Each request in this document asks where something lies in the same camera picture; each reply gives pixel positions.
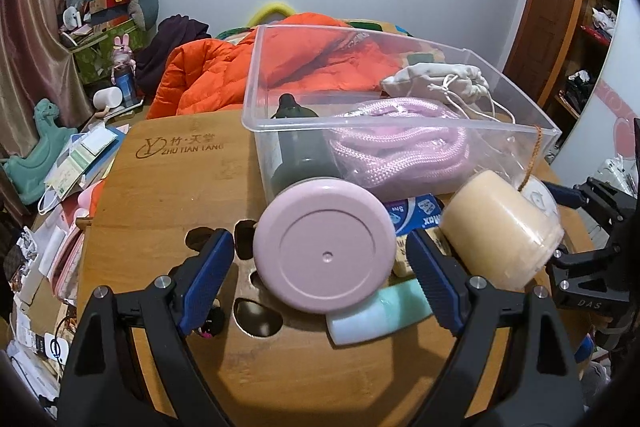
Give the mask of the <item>cluttered green storage box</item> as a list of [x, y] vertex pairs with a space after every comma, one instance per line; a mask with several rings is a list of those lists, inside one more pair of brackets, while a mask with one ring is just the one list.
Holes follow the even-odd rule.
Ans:
[[61, 40], [72, 52], [82, 84], [89, 86], [112, 70], [113, 41], [129, 35], [132, 50], [144, 47], [146, 34], [128, 14], [130, 0], [67, 0]]

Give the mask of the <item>pink round lidded jar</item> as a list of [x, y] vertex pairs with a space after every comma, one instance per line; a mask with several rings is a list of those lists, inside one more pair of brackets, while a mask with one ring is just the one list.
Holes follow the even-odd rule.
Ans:
[[254, 235], [257, 273], [272, 295], [327, 314], [366, 300], [396, 253], [390, 215], [364, 188], [335, 178], [292, 184], [267, 206]]

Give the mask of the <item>teal white tube bottle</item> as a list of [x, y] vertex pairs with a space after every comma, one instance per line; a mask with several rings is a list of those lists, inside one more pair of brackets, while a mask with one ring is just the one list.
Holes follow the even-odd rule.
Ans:
[[416, 279], [387, 286], [362, 303], [329, 313], [326, 328], [334, 345], [350, 346], [392, 335], [433, 315]]

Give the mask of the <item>yellow curved headboard cushion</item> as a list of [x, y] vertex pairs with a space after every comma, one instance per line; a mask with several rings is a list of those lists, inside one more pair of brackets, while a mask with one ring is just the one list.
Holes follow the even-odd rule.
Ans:
[[296, 11], [284, 2], [269, 2], [264, 4], [257, 12], [248, 20], [247, 26], [254, 27], [264, 24], [273, 16], [287, 18], [296, 13]]

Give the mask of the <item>cream paper roll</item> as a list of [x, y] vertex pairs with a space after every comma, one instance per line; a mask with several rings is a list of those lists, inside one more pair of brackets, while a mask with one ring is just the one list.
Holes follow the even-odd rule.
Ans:
[[470, 274], [505, 291], [533, 280], [564, 236], [559, 217], [546, 215], [491, 170], [459, 188], [439, 228]]

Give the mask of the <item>colourful patchwork bed quilt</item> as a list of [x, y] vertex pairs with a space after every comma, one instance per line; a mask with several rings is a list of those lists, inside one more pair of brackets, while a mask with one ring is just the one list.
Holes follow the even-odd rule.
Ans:
[[[405, 28], [392, 23], [380, 22], [379, 20], [345, 20], [345, 23], [349, 24], [349, 26], [352, 26], [353, 28], [390, 32], [391, 34], [411, 37], [410, 32], [408, 30], [405, 30]], [[252, 30], [253, 27], [230, 28], [221, 31], [218, 35], [216, 35], [216, 39], [229, 42], [238, 42], [245, 38]]]

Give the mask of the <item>white drawstring pouch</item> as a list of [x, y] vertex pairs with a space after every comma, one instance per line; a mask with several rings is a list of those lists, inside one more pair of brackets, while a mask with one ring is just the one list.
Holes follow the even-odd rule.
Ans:
[[511, 124], [514, 115], [491, 94], [482, 70], [469, 64], [418, 63], [398, 70], [380, 81], [381, 89], [392, 98], [427, 98], [439, 101], [459, 115], [499, 121], [503, 113]]

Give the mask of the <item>pink brown curtain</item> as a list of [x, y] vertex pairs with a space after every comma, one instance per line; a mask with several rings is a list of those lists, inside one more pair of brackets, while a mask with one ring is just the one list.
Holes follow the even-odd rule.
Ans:
[[85, 122], [91, 107], [58, 11], [64, 0], [1, 0], [1, 152], [26, 156], [38, 142], [34, 110], [46, 98], [64, 127]]

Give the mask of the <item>blue tissue packet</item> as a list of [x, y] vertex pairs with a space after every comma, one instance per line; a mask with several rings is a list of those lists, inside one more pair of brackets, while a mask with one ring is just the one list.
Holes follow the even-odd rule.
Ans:
[[384, 207], [397, 237], [406, 236], [413, 230], [437, 228], [442, 217], [440, 200], [432, 194], [386, 202]]

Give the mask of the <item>pink bunny water bottle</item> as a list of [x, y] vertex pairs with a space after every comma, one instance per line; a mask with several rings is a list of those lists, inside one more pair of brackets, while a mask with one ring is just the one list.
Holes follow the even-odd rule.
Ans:
[[138, 103], [134, 74], [136, 61], [129, 46], [129, 35], [116, 36], [113, 41], [111, 82], [122, 92], [122, 104], [133, 106]]

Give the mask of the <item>pile of books and papers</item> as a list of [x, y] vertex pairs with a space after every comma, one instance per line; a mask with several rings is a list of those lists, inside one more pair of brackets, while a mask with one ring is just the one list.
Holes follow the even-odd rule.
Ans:
[[[77, 303], [79, 261], [85, 233], [76, 221], [90, 216], [91, 196], [111, 169], [127, 128], [98, 124], [72, 133], [43, 179], [37, 198], [39, 227], [26, 228], [18, 239], [26, 263], [17, 271], [17, 291], [6, 354], [18, 378], [35, 398], [58, 396], [62, 370], [70, 351]], [[36, 329], [30, 314], [38, 291], [50, 291], [56, 304], [54, 323]]]

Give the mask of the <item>dark green glass bottle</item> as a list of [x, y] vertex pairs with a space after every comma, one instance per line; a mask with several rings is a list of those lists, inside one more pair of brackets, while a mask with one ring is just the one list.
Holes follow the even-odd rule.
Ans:
[[279, 131], [273, 158], [276, 165], [269, 178], [272, 196], [300, 181], [342, 177], [321, 129]]

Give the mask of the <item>clear plastic storage bin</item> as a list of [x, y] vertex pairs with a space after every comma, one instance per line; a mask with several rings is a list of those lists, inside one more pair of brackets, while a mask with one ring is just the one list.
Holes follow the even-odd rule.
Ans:
[[321, 129], [341, 179], [383, 200], [452, 193], [482, 170], [521, 184], [560, 137], [544, 111], [474, 51], [387, 32], [355, 28], [397, 58], [399, 70], [418, 63], [479, 67], [492, 97], [510, 110], [516, 123], [500, 112], [499, 121], [468, 119], [439, 101], [392, 98], [380, 83], [376, 91], [295, 93], [287, 84], [281, 90], [270, 88], [260, 73], [260, 54], [267, 49], [268, 32], [283, 28], [273, 24], [257, 31], [242, 112], [243, 124], [255, 138], [268, 198], [276, 197], [269, 178], [279, 131]]

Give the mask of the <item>teal dinosaur plush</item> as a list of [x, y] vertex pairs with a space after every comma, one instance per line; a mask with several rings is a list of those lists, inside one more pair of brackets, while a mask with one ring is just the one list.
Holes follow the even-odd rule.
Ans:
[[44, 192], [44, 179], [58, 159], [76, 128], [58, 127], [55, 121], [60, 110], [47, 98], [34, 109], [34, 121], [39, 141], [26, 156], [12, 155], [2, 161], [2, 168], [11, 181], [20, 201], [25, 205], [37, 202]]

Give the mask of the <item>dark purple cloth heap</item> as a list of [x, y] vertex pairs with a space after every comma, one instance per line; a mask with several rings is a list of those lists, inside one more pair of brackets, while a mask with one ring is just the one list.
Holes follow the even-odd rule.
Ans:
[[208, 25], [186, 15], [173, 15], [160, 22], [151, 42], [137, 54], [134, 82], [145, 96], [156, 93], [169, 54], [185, 43], [209, 38]]

